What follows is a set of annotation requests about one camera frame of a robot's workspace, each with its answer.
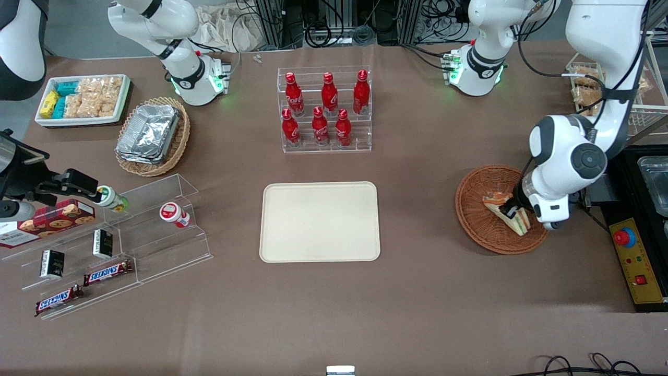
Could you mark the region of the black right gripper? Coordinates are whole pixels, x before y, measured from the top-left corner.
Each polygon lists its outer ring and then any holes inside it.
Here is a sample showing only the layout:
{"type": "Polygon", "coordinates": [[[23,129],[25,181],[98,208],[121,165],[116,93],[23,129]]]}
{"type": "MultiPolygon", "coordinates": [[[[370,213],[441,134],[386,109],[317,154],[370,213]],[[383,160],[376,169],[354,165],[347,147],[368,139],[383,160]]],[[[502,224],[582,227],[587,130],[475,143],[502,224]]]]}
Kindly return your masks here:
{"type": "Polygon", "coordinates": [[[101,202],[98,180],[76,169],[67,169],[62,181],[52,181],[57,174],[45,163],[50,154],[12,138],[12,133],[2,131],[2,199],[55,205],[56,196],[60,195],[101,202]]]}

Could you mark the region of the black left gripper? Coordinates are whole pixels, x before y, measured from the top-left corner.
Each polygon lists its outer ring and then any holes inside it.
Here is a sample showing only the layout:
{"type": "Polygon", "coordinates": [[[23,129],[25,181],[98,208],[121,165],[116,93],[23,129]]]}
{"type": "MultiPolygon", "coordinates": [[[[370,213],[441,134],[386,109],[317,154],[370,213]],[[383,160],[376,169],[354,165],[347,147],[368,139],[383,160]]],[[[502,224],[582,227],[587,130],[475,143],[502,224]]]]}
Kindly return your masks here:
{"type": "Polygon", "coordinates": [[[517,205],[501,205],[501,213],[509,219],[514,219],[517,214],[524,219],[529,219],[531,214],[529,211],[534,211],[530,200],[533,194],[533,178],[531,174],[527,174],[520,179],[515,188],[515,198],[519,203],[517,205]]]}

